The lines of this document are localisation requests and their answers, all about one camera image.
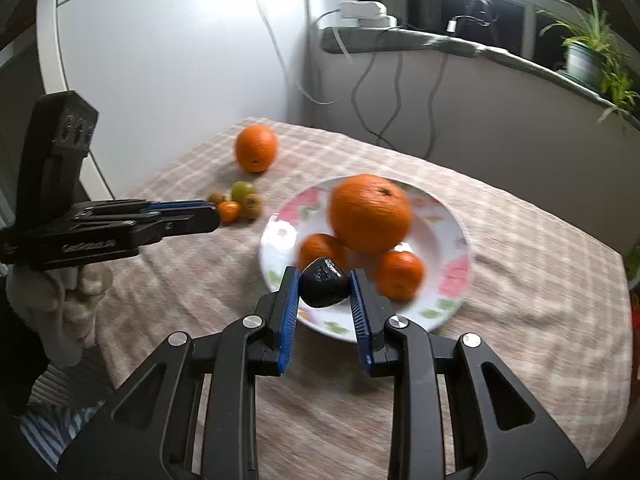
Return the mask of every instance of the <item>silver bolt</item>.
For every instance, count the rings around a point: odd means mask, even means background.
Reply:
[[[182,346],[187,342],[187,335],[184,332],[174,332],[169,336],[171,346]]]
[[[258,328],[262,324],[260,316],[247,316],[242,320],[242,324],[247,328]]]
[[[462,336],[462,342],[466,346],[469,346],[471,348],[475,348],[477,346],[480,346],[480,343],[482,342],[482,339],[480,339],[480,336],[478,334],[474,334],[472,332],[469,332],[469,333],[467,333],[467,334]]]
[[[389,318],[389,325],[393,328],[404,328],[409,325],[409,320],[404,316],[391,316]]]

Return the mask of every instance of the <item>blue and white striped cloth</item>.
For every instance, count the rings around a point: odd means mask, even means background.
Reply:
[[[66,446],[99,409],[99,405],[73,410],[53,405],[29,404],[25,413],[20,416],[20,430],[31,447],[56,471]]]

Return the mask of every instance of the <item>black chestnut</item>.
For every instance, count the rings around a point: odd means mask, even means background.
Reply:
[[[333,260],[318,258],[302,271],[298,293],[308,306],[314,308],[340,303],[351,293],[349,275]]]

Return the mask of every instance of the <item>table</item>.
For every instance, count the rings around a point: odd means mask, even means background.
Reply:
[[[254,310],[267,292],[258,267],[260,234],[287,198],[327,178],[375,173],[433,193],[470,234],[472,290],[438,333],[481,335],[587,463],[602,452],[625,417],[630,384],[632,330],[619,254],[455,171],[341,134],[264,119],[213,136],[127,195],[203,198],[246,180],[234,160],[234,139],[255,123],[268,124],[279,140],[273,167],[255,178],[263,218],[167,238],[111,263],[114,285],[98,314],[97,336],[116,385],[169,333],[218,332]],[[386,478],[391,407],[392,383],[364,375],[355,345],[298,324],[286,375],[258,378],[262,478]],[[444,419],[450,436],[448,415]],[[449,438],[446,447],[451,470]]]

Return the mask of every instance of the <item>plate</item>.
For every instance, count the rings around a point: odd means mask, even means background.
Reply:
[[[328,222],[328,202],[332,189],[345,178],[326,180],[305,189],[271,216],[260,240],[260,270],[271,292],[279,289],[285,268],[296,264],[298,247],[307,236],[333,234]],[[416,297],[392,305],[397,314],[432,331],[456,313],[468,293],[471,282],[468,238],[462,225],[438,199],[409,184],[392,182],[404,189],[413,210],[411,230],[396,250],[415,253],[427,269]],[[364,268],[374,285],[380,257],[347,252],[350,268]],[[298,320],[327,336],[356,342],[349,300],[326,308],[311,308],[300,300]]]

